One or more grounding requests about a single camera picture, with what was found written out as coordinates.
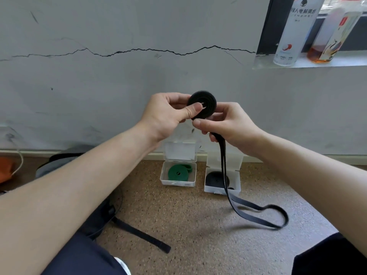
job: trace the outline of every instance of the person's right hand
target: person's right hand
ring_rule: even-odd
[[[206,120],[195,119],[193,126],[203,134],[218,133],[241,152],[257,156],[257,143],[266,133],[257,127],[241,106],[236,102],[218,102],[215,113]],[[213,134],[212,142],[217,142]]]

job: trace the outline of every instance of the backpack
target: backpack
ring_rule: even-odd
[[[69,148],[65,151],[62,151],[58,154],[51,156],[48,162],[41,165],[37,169],[36,179],[73,161],[75,158],[78,158],[79,156],[83,155],[92,148],[94,147],[89,145],[80,145],[73,148]],[[78,232],[84,234],[85,236],[91,238],[92,240],[95,240],[102,233],[104,227],[108,224],[108,222],[113,222],[120,229],[150,242],[151,244],[157,246],[165,253],[170,252],[171,247],[169,245],[126,224],[122,220],[118,219],[116,217],[116,214],[117,211],[115,207],[111,204],[111,195],[109,195],[85,220],[83,225],[81,225],[81,227],[78,229]]]

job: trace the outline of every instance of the floor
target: floor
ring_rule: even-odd
[[[10,190],[33,179],[45,158],[26,158]],[[108,225],[97,242],[121,258],[132,274],[291,274],[295,255],[334,233],[335,228],[262,163],[243,163],[240,197],[283,207],[289,225],[279,231],[252,225],[232,210],[226,197],[204,192],[205,163],[198,162],[196,186],[162,185],[162,161],[142,161],[113,196],[117,217],[172,246],[155,246]],[[254,213],[282,223],[277,212]]]

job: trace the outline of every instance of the open plastic container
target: open plastic container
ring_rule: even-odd
[[[196,181],[196,143],[173,143],[164,144],[164,163],[160,180],[164,185],[189,186],[194,187]],[[192,167],[188,181],[178,181],[168,179],[168,170],[177,164],[185,163]]]
[[[241,179],[239,170],[241,169],[242,160],[243,155],[226,154],[227,177],[229,179],[228,187],[233,188],[228,189],[228,192],[235,196],[238,196],[241,192]],[[206,177],[209,173],[213,171],[220,171],[220,172],[222,171],[220,152],[208,152],[207,168],[205,171],[204,191],[214,194],[226,195],[226,191],[224,190],[224,188],[207,185]]]

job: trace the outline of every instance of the window frame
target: window frame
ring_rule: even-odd
[[[275,54],[294,0],[270,0],[262,29],[257,55]],[[320,14],[305,42],[302,52],[307,52],[314,42],[327,14]],[[367,13],[363,13],[343,43],[341,51],[367,50]]]

